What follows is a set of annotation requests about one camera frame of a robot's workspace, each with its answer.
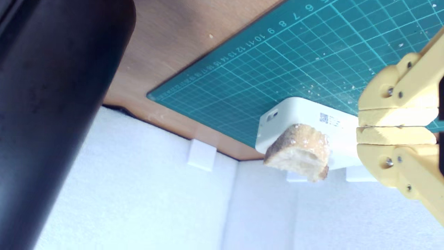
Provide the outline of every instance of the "green cutting mat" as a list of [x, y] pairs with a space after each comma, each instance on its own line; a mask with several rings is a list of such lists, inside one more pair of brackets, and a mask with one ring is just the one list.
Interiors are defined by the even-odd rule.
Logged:
[[441, 0], [289, 0], [147, 97], [254, 147], [259, 117], [288, 97], [356, 115], [374, 75], [443, 21]]

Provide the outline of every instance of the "black cylinder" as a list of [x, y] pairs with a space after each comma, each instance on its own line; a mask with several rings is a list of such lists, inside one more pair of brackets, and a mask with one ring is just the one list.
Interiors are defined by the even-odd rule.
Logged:
[[11, 1], [0, 13], [0, 249], [31, 249], [135, 25], [132, 0]]

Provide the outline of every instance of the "ruler numbers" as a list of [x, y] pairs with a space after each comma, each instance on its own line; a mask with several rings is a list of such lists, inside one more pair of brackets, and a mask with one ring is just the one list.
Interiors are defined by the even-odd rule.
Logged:
[[231, 51], [219, 55], [218, 57], [211, 56], [211, 58], [215, 58], [213, 62], [210, 62], [206, 64], [204, 67], [199, 67], [199, 69], [194, 70], [193, 72], [187, 72], [188, 70], [185, 70], [183, 73], [187, 73], [182, 81], [180, 81], [176, 86], [170, 88], [166, 92], [162, 93], [160, 96], [156, 98], [156, 100], [163, 99], [165, 97], [169, 97], [170, 95], [174, 94], [175, 92], [181, 90], [185, 86], [192, 84], [193, 82], [199, 80], [201, 77], [204, 77], [205, 75], [209, 74], [213, 70], [223, 66], [224, 64], [228, 63], [232, 59], [242, 55], [246, 51], [258, 46], [266, 39], [277, 35], [279, 32], [284, 31], [289, 26], [299, 22], [301, 18], [307, 17], [312, 12], [316, 11], [317, 9], [323, 7], [325, 4], [329, 4], [330, 0], [309, 0], [309, 2], [312, 2], [313, 4], [316, 4], [317, 7], [306, 4], [303, 8], [300, 8], [299, 10], [295, 12], [287, 12], [286, 15], [281, 16], [280, 20], [276, 20], [273, 27], [267, 27], [262, 32], [258, 32], [255, 36], [252, 36], [251, 38], [241, 42], [239, 46], [232, 49]]

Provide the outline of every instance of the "wooden surface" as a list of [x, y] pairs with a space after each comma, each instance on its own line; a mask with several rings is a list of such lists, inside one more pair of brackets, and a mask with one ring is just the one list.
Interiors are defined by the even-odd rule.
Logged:
[[136, 27], [105, 104], [182, 137], [208, 143], [238, 160], [255, 149], [161, 106], [146, 93], [246, 27], [279, 0], [134, 0]]

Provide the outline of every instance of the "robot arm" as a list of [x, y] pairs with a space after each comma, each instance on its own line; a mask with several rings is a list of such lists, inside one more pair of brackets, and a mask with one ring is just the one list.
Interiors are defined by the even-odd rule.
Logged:
[[425, 128], [438, 115], [443, 76], [444, 28], [367, 85], [358, 102], [357, 151], [379, 182], [420, 200], [444, 226], [440, 147]]

